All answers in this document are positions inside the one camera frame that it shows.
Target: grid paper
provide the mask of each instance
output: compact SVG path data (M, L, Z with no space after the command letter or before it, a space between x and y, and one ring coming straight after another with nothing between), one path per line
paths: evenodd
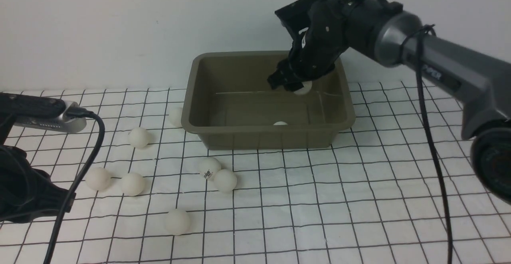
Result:
M76 101L106 125L95 165L112 173L113 184L99 193L79 186L52 263L445 263L440 187L414 83L351 83L350 90L357 119L331 147L254 151L208 151L168 124L166 111L182 106L184 89L11 91ZM454 263L511 262L511 206L473 174L460 103L429 84L425 97L449 194ZM153 137L146 149L127 144L137 126ZM88 120L74 135L14 127L6 145L27 151L34 168L68 188L96 138ZM197 175L206 156L235 171L234 193ZM128 172L147 181L138 197L121 193ZM185 235L164 229L174 207L192 217ZM2 263L42 262L53 219L0 224Z

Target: ping pong ball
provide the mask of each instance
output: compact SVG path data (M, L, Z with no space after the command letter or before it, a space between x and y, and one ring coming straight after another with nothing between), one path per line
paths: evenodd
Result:
M181 107L176 107L176 108L170 109L170 111L168 112L168 121L174 127L181 128L181 127L183 127L181 125L181 115L182 114L183 114L183 108L181 108Z
M103 191L110 185L110 173L102 167L93 167L85 175L85 184L93 191Z
M149 143L150 135L142 127L135 127L128 134L128 143L135 148L144 148Z
M190 215L182 209L172 209L165 216L165 229L171 235L181 235L190 228Z
M213 180L220 169L222 169L222 164L216 158L208 157L199 162L199 173L207 180Z
M296 95L305 95L309 93L312 89L312 81L305 81L301 83L303 87L301 89L298 89L297 91L294 91Z
M146 182L142 175L138 173L128 173L121 179L121 190L128 196L137 196L146 187Z
M213 184L218 191L222 193L231 192L236 187L237 183L238 179L236 178L236 175L228 169L218 171L213 179Z

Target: robotic arm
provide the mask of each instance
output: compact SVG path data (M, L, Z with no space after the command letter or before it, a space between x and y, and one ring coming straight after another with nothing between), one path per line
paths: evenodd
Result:
M404 64L417 70L419 63L424 78L463 103L461 138L476 137L474 171L484 186L511 204L511 64L424 35L420 18L398 2L298 0L275 14L293 46L268 77L273 89L302 88L301 82L332 71L349 47L385 67Z

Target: white wall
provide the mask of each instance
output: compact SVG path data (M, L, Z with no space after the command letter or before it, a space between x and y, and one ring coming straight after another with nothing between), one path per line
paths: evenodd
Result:
M287 50L294 0L0 0L0 89L185 86L204 52ZM397 0L437 33L511 62L511 0ZM352 81L413 77L348 51Z

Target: plastic bin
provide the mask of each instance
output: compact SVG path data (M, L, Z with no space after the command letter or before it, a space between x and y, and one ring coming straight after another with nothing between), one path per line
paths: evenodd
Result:
M341 61L303 96L266 82L287 51L222 52L192 63L181 122L209 149L323 148L355 113ZM284 121L289 125L273 125Z

